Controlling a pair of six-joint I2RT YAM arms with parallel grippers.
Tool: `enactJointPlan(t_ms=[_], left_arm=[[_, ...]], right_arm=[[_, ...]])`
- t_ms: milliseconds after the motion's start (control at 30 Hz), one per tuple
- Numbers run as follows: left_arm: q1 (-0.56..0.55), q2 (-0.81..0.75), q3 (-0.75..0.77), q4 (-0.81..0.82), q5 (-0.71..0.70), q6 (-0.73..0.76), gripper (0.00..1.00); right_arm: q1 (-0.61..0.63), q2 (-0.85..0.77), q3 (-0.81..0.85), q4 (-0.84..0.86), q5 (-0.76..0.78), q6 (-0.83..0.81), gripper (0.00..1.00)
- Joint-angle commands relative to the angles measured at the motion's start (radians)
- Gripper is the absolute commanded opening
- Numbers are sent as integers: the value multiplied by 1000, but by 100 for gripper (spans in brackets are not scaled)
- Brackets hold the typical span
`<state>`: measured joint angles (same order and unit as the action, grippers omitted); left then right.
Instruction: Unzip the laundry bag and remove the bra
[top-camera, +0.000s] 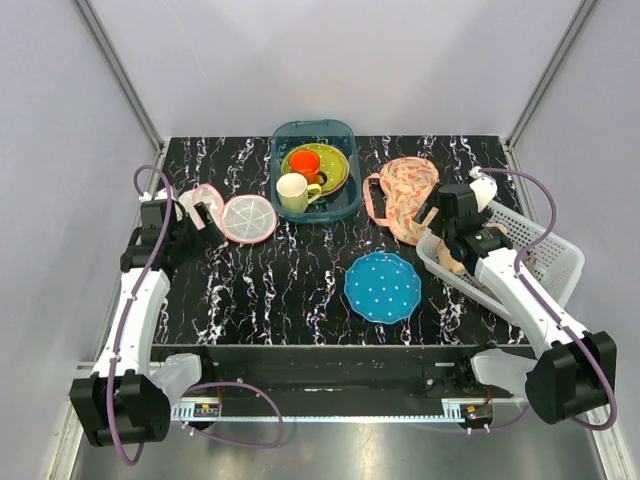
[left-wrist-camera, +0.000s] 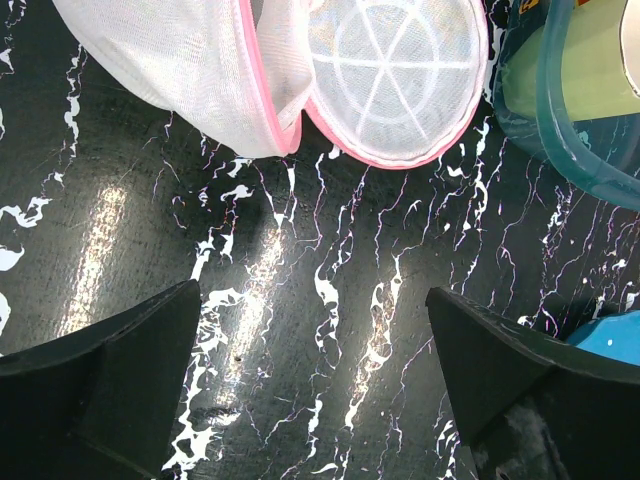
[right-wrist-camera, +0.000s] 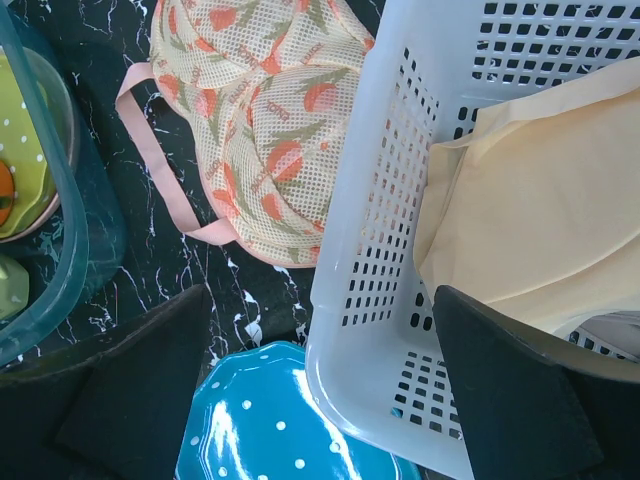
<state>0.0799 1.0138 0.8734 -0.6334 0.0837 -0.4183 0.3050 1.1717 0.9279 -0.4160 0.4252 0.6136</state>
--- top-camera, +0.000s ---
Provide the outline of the floral mesh laundry bag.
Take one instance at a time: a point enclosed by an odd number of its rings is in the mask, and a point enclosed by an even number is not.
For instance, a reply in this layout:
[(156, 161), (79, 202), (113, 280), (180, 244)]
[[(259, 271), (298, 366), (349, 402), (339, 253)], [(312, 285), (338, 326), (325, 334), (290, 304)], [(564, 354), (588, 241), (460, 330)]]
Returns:
[[(385, 197), (384, 215), (377, 217), (370, 192), (375, 181)], [(427, 211), (426, 218), (416, 223), (414, 217), (439, 181), (436, 166), (420, 157), (400, 157), (387, 162), (379, 172), (363, 181), (363, 197), (369, 218), (378, 226), (388, 228), (400, 242), (416, 246), (437, 213), (436, 207)]]

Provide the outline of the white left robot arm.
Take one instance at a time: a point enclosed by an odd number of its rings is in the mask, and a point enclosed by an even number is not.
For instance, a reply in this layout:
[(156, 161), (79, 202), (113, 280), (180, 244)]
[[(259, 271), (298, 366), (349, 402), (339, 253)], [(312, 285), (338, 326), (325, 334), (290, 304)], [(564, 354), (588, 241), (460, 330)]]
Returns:
[(119, 299), (108, 339), (89, 377), (73, 381), (69, 397), (94, 447), (159, 442), (171, 409), (189, 390), (215, 386), (216, 372), (198, 354), (173, 354), (151, 369), (153, 334), (178, 267), (223, 242), (224, 201), (202, 185), (168, 201), (144, 194), (141, 224), (120, 257)]

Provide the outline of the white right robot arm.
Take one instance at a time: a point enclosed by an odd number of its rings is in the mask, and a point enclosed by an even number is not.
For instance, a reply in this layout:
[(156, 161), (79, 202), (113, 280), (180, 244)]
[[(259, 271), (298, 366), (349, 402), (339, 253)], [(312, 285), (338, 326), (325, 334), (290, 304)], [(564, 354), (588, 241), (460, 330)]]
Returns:
[(614, 395), (617, 347), (606, 332), (591, 333), (573, 319), (523, 266), (521, 252), (485, 210), (494, 194), (481, 180), (438, 184), (414, 220), (440, 239), (453, 260), (488, 288), (524, 332), (535, 353), (524, 358), (497, 347), (482, 347), (454, 371), (466, 396), (495, 386), (525, 398), (547, 424), (602, 406), (610, 409), (600, 429), (617, 418)]

